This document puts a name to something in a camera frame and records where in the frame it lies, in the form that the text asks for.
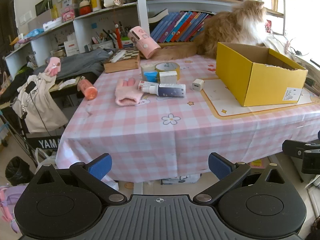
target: wooden box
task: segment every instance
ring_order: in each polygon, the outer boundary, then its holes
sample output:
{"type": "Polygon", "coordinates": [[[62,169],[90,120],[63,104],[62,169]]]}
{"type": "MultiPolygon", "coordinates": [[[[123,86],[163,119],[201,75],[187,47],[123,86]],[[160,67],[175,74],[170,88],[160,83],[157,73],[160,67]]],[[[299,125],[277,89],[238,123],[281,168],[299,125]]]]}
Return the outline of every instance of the wooden box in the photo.
{"type": "Polygon", "coordinates": [[[112,58],[108,59],[103,65],[106,73],[124,71],[139,68],[140,52],[137,48],[126,49],[126,54],[117,62],[112,63],[112,58]]]}

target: cat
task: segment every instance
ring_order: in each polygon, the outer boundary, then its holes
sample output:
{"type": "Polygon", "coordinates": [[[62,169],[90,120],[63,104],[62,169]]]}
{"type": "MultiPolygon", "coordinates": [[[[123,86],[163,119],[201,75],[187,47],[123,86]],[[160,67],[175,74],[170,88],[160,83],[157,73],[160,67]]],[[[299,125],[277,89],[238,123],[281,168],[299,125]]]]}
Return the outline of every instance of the cat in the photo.
{"type": "Polygon", "coordinates": [[[158,50],[151,59],[172,60],[196,54],[216,58],[218,42],[248,45],[262,43],[266,37],[266,9],[264,2],[245,0],[232,12],[219,12],[205,20],[204,30],[194,42],[158,50]]]}

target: pink box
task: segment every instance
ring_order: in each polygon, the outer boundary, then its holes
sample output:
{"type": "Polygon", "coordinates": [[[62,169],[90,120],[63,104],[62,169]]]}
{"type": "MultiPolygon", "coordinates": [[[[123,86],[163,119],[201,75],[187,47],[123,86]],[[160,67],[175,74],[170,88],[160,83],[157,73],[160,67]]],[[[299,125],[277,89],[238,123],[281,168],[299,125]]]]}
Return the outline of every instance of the pink box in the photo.
{"type": "Polygon", "coordinates": [[[70,4],[67,7],[61,9],[61,17],[63,22],[74,19],[78,16],[79,16],[79,5],[76,3],[70,4]]]}

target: cat tail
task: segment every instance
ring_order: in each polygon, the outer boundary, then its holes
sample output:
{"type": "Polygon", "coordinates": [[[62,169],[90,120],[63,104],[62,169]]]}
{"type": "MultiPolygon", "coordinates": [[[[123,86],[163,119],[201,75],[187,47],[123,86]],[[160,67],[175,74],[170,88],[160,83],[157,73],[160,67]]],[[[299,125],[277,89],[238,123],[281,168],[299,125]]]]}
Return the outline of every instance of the cat tail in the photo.
{"type": "Polygon", "coordinates": [[[192,42],[166,47],[155,52],[151,59],[153,60],[172,60],[192,57],[197,54],[197,45],[192,42]]]}

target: yellow cardboard box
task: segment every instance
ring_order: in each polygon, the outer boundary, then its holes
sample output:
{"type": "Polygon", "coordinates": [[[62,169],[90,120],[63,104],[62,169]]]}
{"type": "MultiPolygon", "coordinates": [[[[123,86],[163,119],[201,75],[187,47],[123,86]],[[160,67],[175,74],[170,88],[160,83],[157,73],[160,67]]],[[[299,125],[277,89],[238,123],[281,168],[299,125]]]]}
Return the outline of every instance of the yellow cardboard box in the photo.
{"type": "Polygon", "coordinates": [[[216,74],[241,106],[297,103],[307,73],[272,49],[218,43],[216,74]]]}

